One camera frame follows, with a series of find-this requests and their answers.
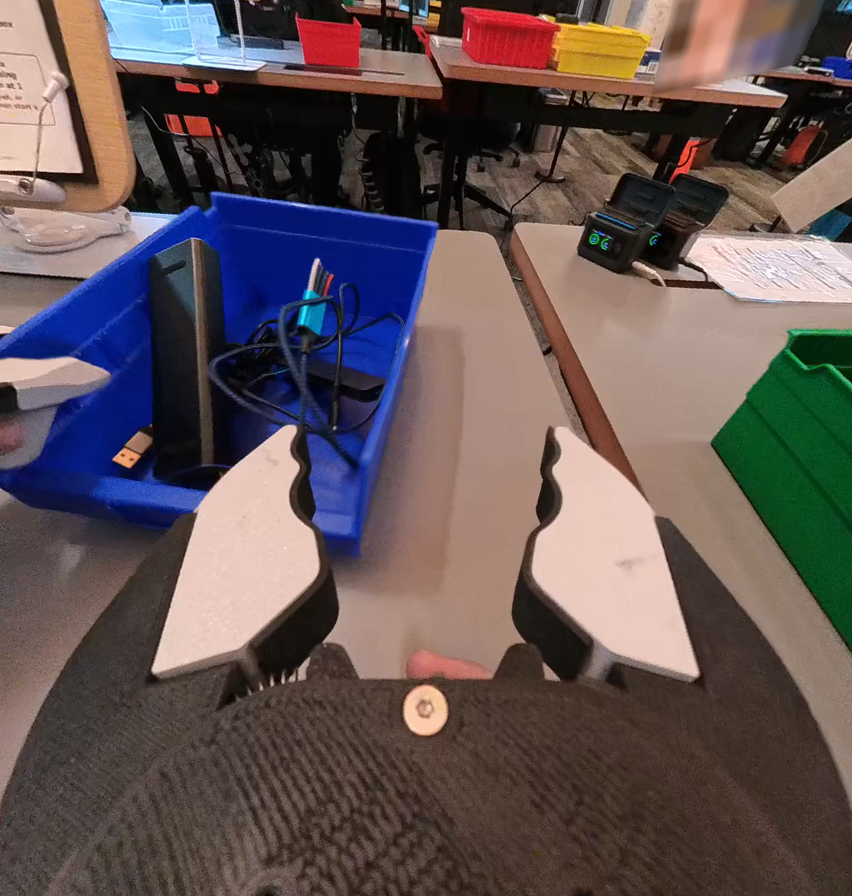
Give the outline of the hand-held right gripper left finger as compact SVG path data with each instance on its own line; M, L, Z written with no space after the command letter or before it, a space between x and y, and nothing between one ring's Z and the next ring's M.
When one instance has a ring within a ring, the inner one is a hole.
M201 501L154 678L232 665L263 689L290 678L324 642L339 599L309 476L307 434L286 426Z

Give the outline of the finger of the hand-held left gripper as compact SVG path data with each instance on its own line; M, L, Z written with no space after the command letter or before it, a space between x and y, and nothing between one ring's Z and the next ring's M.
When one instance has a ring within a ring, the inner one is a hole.
M0 417L55 408L103 388L105 369L76 357L0 358Z
M0 470L24 468L38 459L49 437L57 406L20 410L2 420L15 423L21 431L21 445L0 457Z

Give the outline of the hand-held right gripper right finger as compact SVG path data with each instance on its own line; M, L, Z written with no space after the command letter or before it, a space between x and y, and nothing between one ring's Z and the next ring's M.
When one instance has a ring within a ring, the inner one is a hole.
M641 492L566 427L549 427L536 528L512 619L560 681L607 680L617 666L700 678L656 516Z

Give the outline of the black power bank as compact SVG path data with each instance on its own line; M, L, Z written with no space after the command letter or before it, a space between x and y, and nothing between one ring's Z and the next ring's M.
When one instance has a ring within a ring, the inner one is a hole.
M209 376L226 350L217 252L190 238L150 261L154 476L209 487L225 469L226 399Z

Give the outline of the grey desk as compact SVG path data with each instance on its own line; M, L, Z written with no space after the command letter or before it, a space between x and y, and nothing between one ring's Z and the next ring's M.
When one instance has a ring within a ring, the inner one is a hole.
M852 653L711 448L788 330L852 329L852 306L659 287L582 259L579 238L576 227L523 223L510 251L584 430L778 652L852 808Z
M331 639L364 678L428 648L494 670L548 427L584 433L496 241L440 232L359 558L333 562ZM0 798L39 706L160 532L0 491Z

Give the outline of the person's right hand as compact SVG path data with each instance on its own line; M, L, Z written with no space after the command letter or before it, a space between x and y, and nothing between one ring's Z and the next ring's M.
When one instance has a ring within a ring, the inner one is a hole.
M435 651L418 650L407 659L405 674L410 679L479 679L490 680L494 673L473 660L457 658Z

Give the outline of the gold USB plug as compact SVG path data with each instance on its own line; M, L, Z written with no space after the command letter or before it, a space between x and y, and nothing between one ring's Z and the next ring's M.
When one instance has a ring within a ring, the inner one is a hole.
M112 462L121 469L133 469L151 452L153 447L153 426L140 428L128 439L113 457Z

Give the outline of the white and clear stand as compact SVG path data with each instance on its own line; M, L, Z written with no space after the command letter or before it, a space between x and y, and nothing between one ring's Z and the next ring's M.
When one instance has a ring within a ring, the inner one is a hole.
M123 206L101 213L47 209L64 200L63 188L36 175L0 174L0 227L25 252L60 253L132 231Z

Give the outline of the green plastic bin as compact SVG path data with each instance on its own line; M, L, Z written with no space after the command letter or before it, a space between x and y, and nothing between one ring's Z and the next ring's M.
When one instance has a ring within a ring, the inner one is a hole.
M852 653L852 330L789 330L711 447Z

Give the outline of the wooden board with paper sign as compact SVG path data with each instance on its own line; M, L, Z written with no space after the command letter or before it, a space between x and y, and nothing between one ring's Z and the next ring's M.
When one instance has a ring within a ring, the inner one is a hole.
M0 2L0 206L109 211L134 175L99 2Z

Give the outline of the black charging case green lights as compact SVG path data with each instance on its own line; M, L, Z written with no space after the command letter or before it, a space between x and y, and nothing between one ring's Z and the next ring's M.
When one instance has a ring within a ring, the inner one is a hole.
M687 259L699 234L715 219L729 199L729 190L700 177L681 173L671 181L672 206L651 235L642 260L672 271Z
M577 254L609 272L626 272L659 229L675 196L668 183L622 174L611 198L585 217Z

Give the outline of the printed paper sheet in sleeve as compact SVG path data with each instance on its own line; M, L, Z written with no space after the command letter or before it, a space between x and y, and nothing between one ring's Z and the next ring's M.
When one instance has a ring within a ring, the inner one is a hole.
M852 258L823 238L712 235L687 260L740 301L852 305Z

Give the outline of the clear acrylic sign holder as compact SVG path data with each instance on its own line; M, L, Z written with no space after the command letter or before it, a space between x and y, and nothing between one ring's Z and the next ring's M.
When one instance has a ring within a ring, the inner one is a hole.
M265 61L252 58L244 34L237 45L221 32L206 2L101 1L114 59L171 63L212 71L256 73Z

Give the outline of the background grey table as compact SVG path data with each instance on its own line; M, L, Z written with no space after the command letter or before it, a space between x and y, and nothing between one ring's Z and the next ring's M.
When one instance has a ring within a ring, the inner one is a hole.
M285 50L252 51L253 56L264 59L263 66L253 72L185 65L188 55L183 52L114 48L110 54L118 73L187 82L252 84L421 99L441 99L443 94L443 85L432 61L424 55L401 51L361 49L358 74L334 67L311 70L303 64L297 43L290 43Z
M615 79L561 73L548 68L530 69L478 63L463 51L461 39L437 35L430 36L430 52L438 72L446 81L526 88L555 88L561 91L640 96L730 107L779 109L787 100L787 96L783 93L742 80L664 91L655 85L654 79L646 77Z

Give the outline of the small red plastic bin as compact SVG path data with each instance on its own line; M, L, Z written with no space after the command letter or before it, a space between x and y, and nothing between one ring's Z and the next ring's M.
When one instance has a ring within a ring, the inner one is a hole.
M357 19L322 21L296 16L296 24L306 66L360 68L362 28Z

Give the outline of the leaning grey panel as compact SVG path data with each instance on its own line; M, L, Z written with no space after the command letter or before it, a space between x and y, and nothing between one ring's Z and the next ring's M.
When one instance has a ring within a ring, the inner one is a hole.
M791 233L852 198L852 138L794 176L771 197L776 216Z

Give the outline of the black office chair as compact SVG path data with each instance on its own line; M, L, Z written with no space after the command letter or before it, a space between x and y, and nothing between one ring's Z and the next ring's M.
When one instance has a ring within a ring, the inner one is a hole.
M519 134L521 123L517 121L465 116L459 120L458 150L467 158L478 157L479 171L484 170L483 159L497 162L505 160Z

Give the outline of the yellow plastic bin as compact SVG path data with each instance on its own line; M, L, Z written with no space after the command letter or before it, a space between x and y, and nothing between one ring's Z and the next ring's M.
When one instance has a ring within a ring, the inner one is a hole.
M560 73L630 80L651 43L649 34L633 28L556 24L548 67Z

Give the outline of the large red plastic bin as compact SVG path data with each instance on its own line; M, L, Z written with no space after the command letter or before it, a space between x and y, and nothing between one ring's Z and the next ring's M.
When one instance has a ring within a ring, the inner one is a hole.
M462 50L474 62L524 69L547 68L559 26L539 16L464 7Z

